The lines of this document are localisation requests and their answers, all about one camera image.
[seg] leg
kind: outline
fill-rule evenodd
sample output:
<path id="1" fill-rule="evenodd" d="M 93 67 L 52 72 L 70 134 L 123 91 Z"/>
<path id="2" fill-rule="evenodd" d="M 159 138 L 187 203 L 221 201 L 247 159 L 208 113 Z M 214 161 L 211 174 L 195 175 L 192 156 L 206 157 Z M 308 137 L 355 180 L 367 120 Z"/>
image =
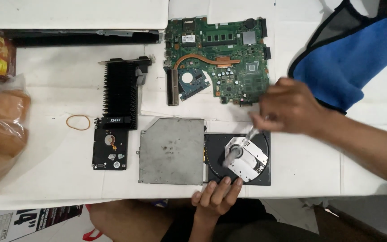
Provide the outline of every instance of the leg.
<path id="1" fill-rule="evenodd" d="M 159 242 L 174 219 L 168 209 L 127 199 L 92 204 L 90 220 L 115 242 Z"/>

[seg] rubber band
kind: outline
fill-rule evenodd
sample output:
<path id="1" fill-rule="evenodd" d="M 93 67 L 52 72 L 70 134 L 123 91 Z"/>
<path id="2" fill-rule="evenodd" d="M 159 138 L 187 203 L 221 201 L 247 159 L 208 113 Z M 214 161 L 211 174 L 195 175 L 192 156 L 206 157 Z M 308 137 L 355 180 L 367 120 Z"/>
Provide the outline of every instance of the rubber band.
<path id="1" fill-rule="evenodd" d="M 78 129 L 78 128 L 76 128 L 76 127 L 73 127 L 73 126 L 71 126 L 71 125 L 69 125 L 69 124 L 68 124 L 68 120 L 69 120 L 70 118 L 72 118 L 72 117 L 77 117 L 77 116 L 82 116 L 82 117 L 85 117 L 85 118 L 87 118 L 87 121 L 89 122 L 89 124 L 88 124 L 87 128 L 85 128 L 85 129 Z M 86 129 L 90 128 L 90 120 L 89 120 L 89 118 L 88 118 L 86 115 L 83 115 L 83 114 L 76 114 L 76 115 L 71 115 L 70 117 L 68 117 L 68 118 L 67 118 L 67 121 L 66 121 L 65 123 L 67 124 L 67 126 L 68 126 L 68 127 L 72 128 L 72 129 L 75 129 L 75 130 L 84 131 L 84 130 L 86 130 Z"/>

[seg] floor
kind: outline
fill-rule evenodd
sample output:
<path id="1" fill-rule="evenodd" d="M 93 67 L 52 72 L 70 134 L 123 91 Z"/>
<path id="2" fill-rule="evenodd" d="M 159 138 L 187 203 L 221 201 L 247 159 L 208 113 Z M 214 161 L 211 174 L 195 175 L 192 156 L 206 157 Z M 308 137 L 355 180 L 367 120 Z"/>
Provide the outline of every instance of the floor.
<path id="1" fill-rule="evenodd" d="M 268 213 L 274 215 L 278 222 L 319 233 L 314 210 L 304 205 L 299 199 L 261 199 Z M 55 224 L 39 232 L 27 235 L 16 242 L 82 242 L 83 234 L 90 232 L 93 225 L 89 220 L 89 212 L 83 207 L 80 217 Z M 111 242 L 105 235 L 94 242 Z"/>

